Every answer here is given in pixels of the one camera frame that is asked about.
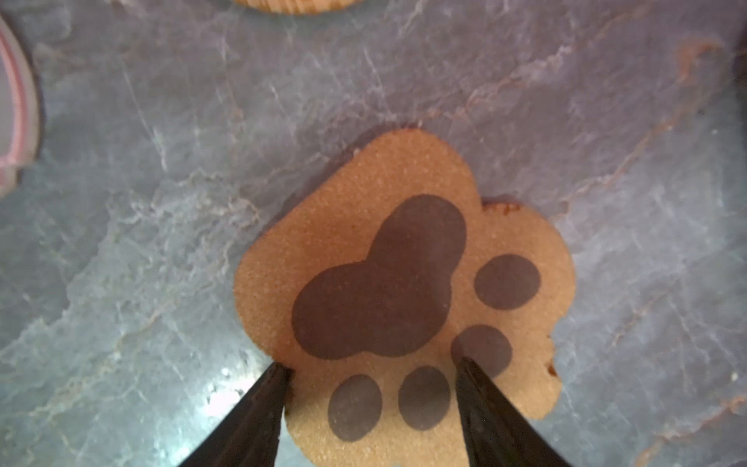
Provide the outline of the pink flower coaster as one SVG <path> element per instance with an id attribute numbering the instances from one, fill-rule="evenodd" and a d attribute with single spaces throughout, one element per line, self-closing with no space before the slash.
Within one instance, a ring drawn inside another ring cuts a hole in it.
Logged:
<path id="1" fill-rule="evenodd" d="M 37 159 L 42 126 L 31 61 L 1 18 L 1 198 L 19 185 L 21 171 Z"/>

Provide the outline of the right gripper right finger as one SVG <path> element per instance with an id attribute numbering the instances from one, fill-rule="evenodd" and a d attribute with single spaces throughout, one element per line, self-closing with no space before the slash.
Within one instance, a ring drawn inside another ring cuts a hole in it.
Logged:
<path id="1" fill-rule="evenodd" d="M 472 467 L 570 467 L 469 357 L 457 365 L 456 400 Z"/>

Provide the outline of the tan woven round coaster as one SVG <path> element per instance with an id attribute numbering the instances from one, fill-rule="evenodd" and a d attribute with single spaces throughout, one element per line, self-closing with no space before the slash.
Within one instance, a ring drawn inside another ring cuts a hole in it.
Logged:
<path id="1" fill-rule="evenodd" d="M 317 15 L 344 10 L 360 0 L 235 0 L 235 3 L 278 15 Z"/>

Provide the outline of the brown paw coaster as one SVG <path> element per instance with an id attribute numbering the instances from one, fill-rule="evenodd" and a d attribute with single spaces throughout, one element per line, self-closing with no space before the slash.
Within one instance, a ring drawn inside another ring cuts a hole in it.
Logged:
<path id="1" fill-rule="evenodd" d="M 484 202 L 439 137 L 381 134 L 248 249 L 247 335 L 294 372 L 287 429 L 317 466 L 464 466 L 463 357 L 531 420 L 562 389 L 552 330 L 576 291 L 537 210 Z"/>

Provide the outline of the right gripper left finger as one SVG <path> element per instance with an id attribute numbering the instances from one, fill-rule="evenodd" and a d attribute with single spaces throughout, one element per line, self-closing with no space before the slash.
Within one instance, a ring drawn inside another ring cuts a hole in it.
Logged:
<path id="1" fill-rule="evenodd" d="M 181 466 L 274 466 L 291 377 L 272 363 Z"/>

